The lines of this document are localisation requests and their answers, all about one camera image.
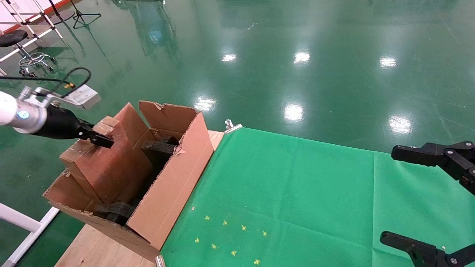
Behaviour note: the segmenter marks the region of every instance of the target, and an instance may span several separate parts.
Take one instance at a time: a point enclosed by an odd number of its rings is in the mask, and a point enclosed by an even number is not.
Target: wooden table
[[[224,133],[208,131],[216,150]],[[143,257],[110,239],[89,225],[73,240],[55,267],[155,267]]]

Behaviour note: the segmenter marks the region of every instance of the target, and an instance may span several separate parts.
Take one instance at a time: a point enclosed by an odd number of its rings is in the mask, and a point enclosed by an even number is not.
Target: cardboard box
[[[66,170],[43,194],[49,203],[115,241],[154,261],[213,154],[203,114],[177,105],[140,101],[149,127],[128,103],[95,130],[114,138],[111,149],[78,140],[61,156]],[[173,156],[128,219],[126,226],[92,214],[97,205],[128,202],[150,174],[141,145],[171,135],[179,140]]]

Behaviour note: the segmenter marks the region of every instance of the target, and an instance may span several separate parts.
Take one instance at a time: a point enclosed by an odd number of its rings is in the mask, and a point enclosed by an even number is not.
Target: stool seat
[[[28,36],[28,33],[22,29],[14,30],[0,36],[0,48],[7,48],[18,44]]]

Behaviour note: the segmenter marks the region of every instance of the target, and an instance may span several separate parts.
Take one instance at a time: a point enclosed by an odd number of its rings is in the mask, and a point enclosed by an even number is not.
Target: black stool
[[[14,30],[9,33],[6,33],[0,36],[0,48],[7,48],[11,46],[16,46],[19,49],[19,54],[23,57],[19,62],[18,66],[20,67],[20,74],[23,76],[36,77],[33,72],[30,72],[28,67],[34,66],[36,64],[43,64],[49,71],[53,71],[53,68],[44,62],[45,57],[48,57],[51,62],[55,63],[56,59],[54,57],[48,56],[45,53],[28,53],[19,42],[26,39],[28,33],[22,29]]]

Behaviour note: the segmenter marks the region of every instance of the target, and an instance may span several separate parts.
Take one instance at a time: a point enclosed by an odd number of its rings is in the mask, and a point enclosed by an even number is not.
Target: green cloth
[[[452,253],[475,242],[474,208],[437,167],[243,128],[224,136],[161,252],[167,267],[411,267],[381,232]]]

